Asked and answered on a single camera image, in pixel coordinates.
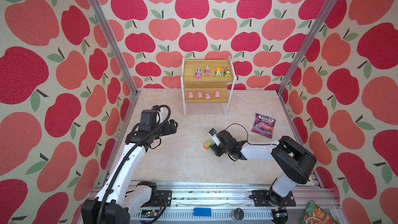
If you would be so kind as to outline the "pink toy car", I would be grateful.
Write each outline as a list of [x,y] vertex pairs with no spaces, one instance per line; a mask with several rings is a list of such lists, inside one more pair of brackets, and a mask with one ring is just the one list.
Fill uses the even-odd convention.
[[202,71],[200,68],[197,69],[196,73],[195,73],[195,78],[196,79],[201,79],[202,78]]

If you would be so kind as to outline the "wooden two-tier shelf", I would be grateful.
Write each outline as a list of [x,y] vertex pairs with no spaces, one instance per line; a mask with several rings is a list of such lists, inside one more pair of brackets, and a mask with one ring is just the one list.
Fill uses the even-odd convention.
[[[211,75],[205,75],[205,66],[210,66]],[[216,67],[221,67],[221,77],[215,76]],[[225,78],[224,67],[230,67],[231,77]],[[196,79],[195,73],[200,68],[202,71],[202,78]],[[205,59],[186,59],[182,60],[181,66],[181,92],[183,103],[183,115],[187,115],[187,106],[189,103],[220,103],[223,106],[223,113],[228,114],[229,106],[232,100],[237,76],[235,73],[232,58],[228,57],[226,60],[205,60]],[[194,93],[194,98],[189,99],[189,91]],[[198,98],[198,91],[203,93],[203,98]],[[215,92],[220,92],[220,98],[215,98]],[[211,99],[208,101],[205,94],[209,93]]]

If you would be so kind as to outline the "pink green toy truck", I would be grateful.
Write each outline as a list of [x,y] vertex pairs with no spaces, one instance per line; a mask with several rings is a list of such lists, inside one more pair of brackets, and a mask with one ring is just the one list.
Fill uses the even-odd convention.
[[211,75],[211,71],[210,71],[210,66],[209,66],[209,65],[206,65],[206,66],[205,66],[205,75],[206,75],[206,76]]

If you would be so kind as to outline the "multicolour toy car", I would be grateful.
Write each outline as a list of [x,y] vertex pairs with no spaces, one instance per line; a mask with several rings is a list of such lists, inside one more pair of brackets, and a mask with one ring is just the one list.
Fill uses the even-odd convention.
[[225,78],[231,77],[231,69],[230,69],[230,67],[224,67],[224,76],[225,76]]

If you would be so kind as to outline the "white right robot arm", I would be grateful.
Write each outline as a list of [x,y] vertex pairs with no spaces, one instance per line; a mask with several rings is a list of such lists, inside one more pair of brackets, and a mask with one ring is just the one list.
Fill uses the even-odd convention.
[[270,200],[281,201],[297,185],[305,185],[317,162],[314,154],[289,136],[282,136],[279,141],[251,144],[238,142],[227,130],[211,129],[209,135],[214,141],[210,148],[218,157],[226,154],[233,161],[274,160],[279,165],[283,174],[267,192]]

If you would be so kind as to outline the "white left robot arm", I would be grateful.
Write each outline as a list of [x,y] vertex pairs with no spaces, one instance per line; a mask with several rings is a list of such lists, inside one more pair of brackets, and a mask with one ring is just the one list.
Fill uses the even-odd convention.
[[130,181],[154,140],[176,133],[175,120],[143,120],[136,124],[126,137],[126,145],[109,181],[93,200],[86,200],[81,208],[85,224],[128,224],[131,216],[141,207],[159,207],[158,213],[149,223],[156,222],[165,212],[167,203],[159,201],[157,185],[151,181],[140,181],[136,188],[128,191]]

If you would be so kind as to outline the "purple candy bag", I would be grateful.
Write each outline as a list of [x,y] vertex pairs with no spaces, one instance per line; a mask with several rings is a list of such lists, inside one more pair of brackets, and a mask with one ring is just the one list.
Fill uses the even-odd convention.
[[273,137],[276,119],[256,113],[252,132],[271,139]]

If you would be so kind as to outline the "round metal knob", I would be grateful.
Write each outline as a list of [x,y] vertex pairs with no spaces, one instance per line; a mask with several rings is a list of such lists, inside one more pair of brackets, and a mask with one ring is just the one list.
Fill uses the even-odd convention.
[[241,208],[235,208],[231,211],[231,218],[233,220],[243,220],[245,213]]

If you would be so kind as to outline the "green snack packet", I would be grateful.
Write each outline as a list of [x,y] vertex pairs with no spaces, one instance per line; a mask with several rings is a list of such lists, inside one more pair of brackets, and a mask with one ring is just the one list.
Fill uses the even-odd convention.
[[339,224],[314,201],[310,201],[299,220],[300,224]]

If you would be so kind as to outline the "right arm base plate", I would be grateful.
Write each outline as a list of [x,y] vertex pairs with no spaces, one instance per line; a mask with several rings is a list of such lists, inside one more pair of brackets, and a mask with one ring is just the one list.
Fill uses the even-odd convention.
[[254,201],[256,207],[295,207],[295,198],[290,191],[286,197],[281,197],[277,193],[268,190],[253,190],[250,199]]

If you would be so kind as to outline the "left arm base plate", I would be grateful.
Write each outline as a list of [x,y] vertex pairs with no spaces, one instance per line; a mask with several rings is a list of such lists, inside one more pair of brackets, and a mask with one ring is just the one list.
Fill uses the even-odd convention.
[[145,203],[142,207],[157,207],[161,204],[166,204],[167,207],[171,206],[172,191],[171,190],[158,190],[157,196],[154,201]]

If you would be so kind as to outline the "blue block on rail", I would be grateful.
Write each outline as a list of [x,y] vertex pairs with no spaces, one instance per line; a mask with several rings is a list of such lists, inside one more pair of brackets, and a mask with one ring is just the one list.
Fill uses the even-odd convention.
[[196,207],[193,209],[193,215],[195,217],[211,217],[211,208]]

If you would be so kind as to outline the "aluminium front rail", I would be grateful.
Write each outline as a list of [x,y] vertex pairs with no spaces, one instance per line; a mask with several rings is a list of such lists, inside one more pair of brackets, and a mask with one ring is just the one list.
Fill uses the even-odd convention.
[[[132,192],[138,182],[130,181],[128,191]],[[167,207],[163,215],[156,221],[160,223],[181,224],[197,222],[226,222],[232,221],[231,211],[241,208],[244,221],[272,219],[272,210],[275,207],[256,207],[249,198],[253,190],[268,190],[269,185],[260,184],[210,184],[184,183],[159,181],[157,190],[171,190],[171,206]],[[331,189],[321,188],[318,185],[299,185],[292,190],[296,206],[288,207],[288,222],[298,223],[302,211],[310,201],[315,201],[326,213],[340,224],[348,223],[337,198]],[[193,209],[196,207],[211,208],[211,217],[195,217]],[[131,223],[149,222],[150,218],[142,216],[143,211],[158,210],[158,207],[141,207],[131,216]]]

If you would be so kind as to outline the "left aluminium frame post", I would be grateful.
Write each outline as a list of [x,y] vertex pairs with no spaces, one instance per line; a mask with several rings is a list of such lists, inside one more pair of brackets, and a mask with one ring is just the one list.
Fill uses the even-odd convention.
[[113,53],[113,55],[117,61],[119,68],[121,69],[121,73],[123,74],[123,77],[129,87],[129,89],[131,90],[133,96],[137,96],[138,89],[137,89],[136,84],[132,78],[132,75],[130,74],[130,71],[127,66],[124,55],[118,46],[116,37],[111,28],[111,25],[109,24],[109,21],[106,18],[105,14],[102,10],[100,1],[99,0],[88,0],[88,2],[94,12],[95,17],[97,18],[98,24],[101,27],[104,37],[109,45],[111,52]]

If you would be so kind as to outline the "aluminium frame post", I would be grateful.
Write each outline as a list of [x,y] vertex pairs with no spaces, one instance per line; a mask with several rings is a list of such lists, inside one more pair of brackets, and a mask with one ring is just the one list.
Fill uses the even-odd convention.
[[100,1],[99,0],[88,0],[88,2],[94,12],[95,17],[97,18],[98,24],[101,27],[104,37],[109,45],[111,52],[113,53],[113,55],[117,61],[119,68],[121,69],[121,73],[123,74],[123,77],[129,87],[129,89],[131,90],[133,96],[137,96],[138,89],[137,89],[136,84],[132,78],[132,75],[130,74],[130,71],[127,66],[124,55],[118,46],[116,37],[111,28],[111,25],[109,24],[109,21],[106,18],[105,14],[102,10]]
[[281,99],[284,90],[286,89],[287,84],[291,80],[295,70],[297,69],[300,61],[304,58],[305,54],[307,53],[309,47],[313,43],[317,33],[323,27],[327,17],[329,16],[331,10],[333,9],[334,5],[336,4],[337,0],[325,0],[317,18],[314,20],[314,23],[309,29],[298,53],[294,55],[294,58],[291,62],[289,69],[287,70],[285,76],[283,77],[281,84],[277,90],[277,96]]

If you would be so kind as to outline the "right aluminium frame post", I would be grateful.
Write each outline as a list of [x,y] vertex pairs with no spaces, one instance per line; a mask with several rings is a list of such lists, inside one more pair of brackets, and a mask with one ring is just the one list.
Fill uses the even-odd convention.
[[289,69],[287,70],[285,76],[283,77],[281,84],[277,90],[277,96],[281,99],[284,90],[286,89],[287,84],[291,80],[295,70],[297,69],[300,61],[304,58],[305,54],[307,53],[309,47],[313,43],[317,33],[323,27],[327,17],[329,16],[331,10],[333,9],[334,5],[336,4],[337,0],[325,0],[317,18],[314,20],[314,23],[309,29],[298,53],[294,55],[294,58],[291,62]]

